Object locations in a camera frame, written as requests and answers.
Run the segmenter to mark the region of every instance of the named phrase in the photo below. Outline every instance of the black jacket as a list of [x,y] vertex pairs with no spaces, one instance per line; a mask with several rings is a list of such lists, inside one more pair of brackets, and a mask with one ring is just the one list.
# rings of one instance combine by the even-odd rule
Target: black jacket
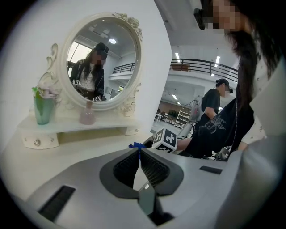
[[[72,68],[72,71],[71,71],[71,77],[70,77],[70,80],[73,81],[73,80],[80,80],[80,76],[81,76],[81,73],[83,71],[83,60],[79,60],[75,66]],[[97,74],[97,78],[94,82],[94,97],[96,96],[103,96],[103,90],[104,90],[104,69],[100,69],[100,71],[98,72]]]

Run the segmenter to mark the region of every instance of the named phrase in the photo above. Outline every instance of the reflected person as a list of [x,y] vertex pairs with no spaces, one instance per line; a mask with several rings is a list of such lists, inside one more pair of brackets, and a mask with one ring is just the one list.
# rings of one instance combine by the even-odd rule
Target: reflected person
[[98,43],[85,59],[79,60],[72,68],[70,80],[80,81],[80,85],[76,86],[76,90],[89,100],[93,100],[97,96],[100,99],[103,97],[103,65],[106,61],[108,50],[104,43]]

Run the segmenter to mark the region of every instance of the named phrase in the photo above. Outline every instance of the white mirror frame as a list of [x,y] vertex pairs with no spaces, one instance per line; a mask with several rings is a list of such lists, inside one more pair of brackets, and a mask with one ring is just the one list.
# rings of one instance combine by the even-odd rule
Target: white mirror frame
[[138,20],[133,17],[128,17],[125,13],[100,13],[81,20],[72,29],[62,48],[59,48],[57,44],[52,45],[51,57],[47,57],[48,70],[44,73],[40,81],[47,81],[47,78],[51,78],[52,82],[57,85],[56,88],[61,91],[57,107],[60,106],[60,103],[61,106],[64,105],[67,110],[73,109],[74,105],[79,107],[86,106],[87,99],[78,94],[70,82],[67,72],[67,55],[70,46],[74,42],[80,30],[88,23],[95,20],[112,20],[129,32],[135,47],[135,68],[125,89],[118,96],[104,102],[93,102],[92,109],[94,111],[116,109],[118,113],[121,113],[123,116],[130,117],[135,110],[135,93],[138,91],[137,87],[141,85],[139,80],[142,69],[141,60],[143,58],[143,37],[142,30],[139,28]]

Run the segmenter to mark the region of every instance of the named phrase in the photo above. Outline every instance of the shelf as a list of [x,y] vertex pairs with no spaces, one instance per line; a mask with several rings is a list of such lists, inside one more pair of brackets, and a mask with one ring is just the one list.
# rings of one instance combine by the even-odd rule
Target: shelf
[[36,118],[33,116],[26,117],[17,126],[18,129],[24,131],[30,131],[34,133],[61,133],[61,132],[73,132],[83,130],[94,129],[109,129],[119,127],[138,126],[140,123],[130,119],[117,119],[117,120],[104,120],[96,118],[96,121],[92,125],[81,124],[78,119],[72,118],[57,118],[55,121],[50,121],[45,125],[38,125]]
[[[178,119],[179,119],[179,118],[178,118]],[[182,120],[182,121],[184,121],[184,122],[186,122],[186,123],[188,122],[188,121],[186,121],[186,120],[183,120],[183,119],[179,119],[179,120]]]
[[189,119],[189,117],[183,116],[183,115],[181,115],[181,114],[179,114],[179,116],[184,117],[184,118],[186,118],[186,119]]
[[[175,125],[176,126],[176,125]],[[181,128],[181,129],[183,129],[183,127],[180,127],[180,126],[176,126],[176,127],[179,127],[179,128]]]
[[178,122],[178,121],[177,121],[177,123],[178,123],[178,124],[181,124],[181,125],[185,125],[185,124],[182,124],[182,123],[180,123],[180,122]]
[[188,114],[188,113],[186,113],[186,112],[183,112],[183,111],[180,111],[180,112],[182,112],[182,113],[184,113],[184,114],[187,114],[187,115],[191,115],[191,114]]

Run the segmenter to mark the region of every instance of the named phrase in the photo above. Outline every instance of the black cap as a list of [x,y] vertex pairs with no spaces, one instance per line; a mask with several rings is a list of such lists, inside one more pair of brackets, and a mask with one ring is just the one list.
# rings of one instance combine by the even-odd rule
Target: black cap
[[102,42],[98,43],[95,47],[94,50],[96,50],[98,55],[101,55],[102,59],[107,58],[107,53],[109,48]]
[[109,48],[102,42],[98,43],[94,49],[97,51],[104,51],[105,53],[108,53],[109,50]]
[[228,86],[229,90],[230,90],[230,94],[233,92],[232,88],[230,88],[229,86],[229,82],[226,79],[219,79],[216,81],[215,87],[220,86],[221,84],[225,84],[226,86]]

